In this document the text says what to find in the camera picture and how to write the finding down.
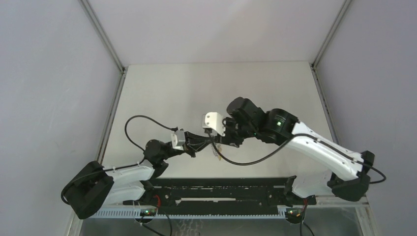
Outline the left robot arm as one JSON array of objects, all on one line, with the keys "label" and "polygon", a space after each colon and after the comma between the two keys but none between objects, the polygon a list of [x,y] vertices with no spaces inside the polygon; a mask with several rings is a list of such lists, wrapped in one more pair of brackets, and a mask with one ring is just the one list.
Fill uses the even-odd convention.
[{"label": "left robot arm", "polygon": [[154,192],[145,182],[163,174],[169,166],[166,160],[184,153],[195,157],[209,144],[207,137],[179,130],[171,134],[169,142],[148,141],[143,159],[134,164],[105,167],[91,161],[62,189],[61,200],[71,206],[79,219],[91,217],[103,206],[124,201],[148,205]]}]

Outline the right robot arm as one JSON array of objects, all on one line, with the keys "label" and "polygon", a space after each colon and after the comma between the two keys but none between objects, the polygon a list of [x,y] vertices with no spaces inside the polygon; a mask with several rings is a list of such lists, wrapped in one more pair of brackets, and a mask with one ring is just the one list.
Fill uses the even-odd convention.
[{"label": "right robot arm", "polygon": [[225,136],[236,146],[247,138],[290,148],[324,165],[330,174],[295,176],[284,191],[286,202],[298,204],[303,198],[333,194],[357,202],[371,185],[368,175],[375,155],[356,152],[319,135],[296,116],[283,109],[263,111],[250,99],[238,97],[226,109],[229,117],[222,120]]}]

